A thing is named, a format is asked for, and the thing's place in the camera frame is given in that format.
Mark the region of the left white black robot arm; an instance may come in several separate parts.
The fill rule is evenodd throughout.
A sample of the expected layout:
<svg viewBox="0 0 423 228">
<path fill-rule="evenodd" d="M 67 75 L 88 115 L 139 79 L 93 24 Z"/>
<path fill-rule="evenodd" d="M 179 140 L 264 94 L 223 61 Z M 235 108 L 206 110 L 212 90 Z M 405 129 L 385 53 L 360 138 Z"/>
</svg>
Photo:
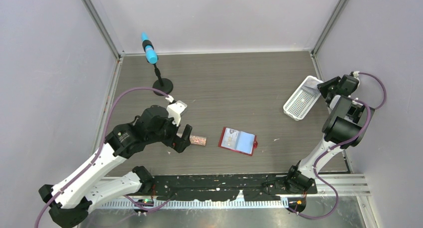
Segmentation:
<svg viewBox="0 0 423 228">
<path fill-rule="evenodd" d="M 56 185 L 43 185 L 39 194 L 50 208 L 51 219 L 61 228 L 73 228 L 101 205 L 123 195 L 152 191 L 154 179 L 143 166 L 137 166 L 115 180 L 100 184 L 111 170 L 153 143 L 163 143 L 181 153 L 188 147 L 192 131 L 185 126 L 177 135 L 187 105 L 182 101 L 166 108 L 153 105 L 130 123 L 117 125 L 104 144 L 66 179 Z"/>
</svg>

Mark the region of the white credit card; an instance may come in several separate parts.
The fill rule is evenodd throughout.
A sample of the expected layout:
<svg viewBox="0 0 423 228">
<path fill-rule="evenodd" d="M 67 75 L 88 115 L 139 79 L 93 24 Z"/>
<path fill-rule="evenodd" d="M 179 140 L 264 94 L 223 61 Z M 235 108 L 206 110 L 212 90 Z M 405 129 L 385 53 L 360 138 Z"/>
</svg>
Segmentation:
<svg viewBox="0 0 423 228">
<path fill-rule="evenodd" d="M 232 149 L 236 148 L 239 131 L 232 128 L 224 128 L 220 141 L 220 147 Z"/>
<path fill-rule="evenodd" d="M 319 92 L 318 85 L 321 83 L 322 81 L 316 79 L 315 77 L 308 77 L 303 86 L 309 90 L 316 90 L 317 92 Z"/>
</svg>

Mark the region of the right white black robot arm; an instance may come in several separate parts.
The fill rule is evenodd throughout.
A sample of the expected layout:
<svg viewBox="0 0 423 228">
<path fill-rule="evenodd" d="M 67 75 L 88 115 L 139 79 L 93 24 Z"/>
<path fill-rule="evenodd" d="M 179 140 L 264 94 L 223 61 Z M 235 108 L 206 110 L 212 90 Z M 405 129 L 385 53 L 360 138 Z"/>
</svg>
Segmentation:
<svg viewBox="0 0 423 228">
<path fill-rule="evenodd" d="M 321 82 L 308 76 L 297 89 L 301 94 L 314 95 L 318 90 L 331 112 L 322 128 L 323 137 L 313 151 L 288 170 L 283 178 L 285 190 L 292 194 L 307 192 L 321 169 L 337 154 L 357 146 L 364 137 L 375 109 L 351 95 L 359 87 L 358 73 Z"/>
</svg>

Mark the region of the red leather card holder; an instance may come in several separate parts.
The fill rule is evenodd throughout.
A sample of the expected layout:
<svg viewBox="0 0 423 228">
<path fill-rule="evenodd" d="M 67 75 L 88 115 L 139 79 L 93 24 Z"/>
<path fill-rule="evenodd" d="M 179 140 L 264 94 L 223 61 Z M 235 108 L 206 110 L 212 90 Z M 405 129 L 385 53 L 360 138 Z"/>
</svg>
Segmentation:
<svg viewBox="0 0 423 228">
<path fill-rule="evenodd" d="M 227 149 L 227 148 L 223 148 L 223 149 L 227 149 L 227 150 L 231 150 L 237 153 L 241 153 L 244 155 L 248 155 L 248 156 L 252 156 L 254 150 L 257 148 L 258 142 L 256 140 L 257 136 L 254 134 L 250 134 L 244 131 L 239 131 L 239 136 L 237 139 L 237 144 L 236 144 L 236 148 L 234 150 L 232 149 Z M 218 142 L 218 147 L 220 147 L 220 141 L 221 141 L 221 137 L 222 137 L 222 132 L 221 132 L 221 136 Z"/>
</svg>

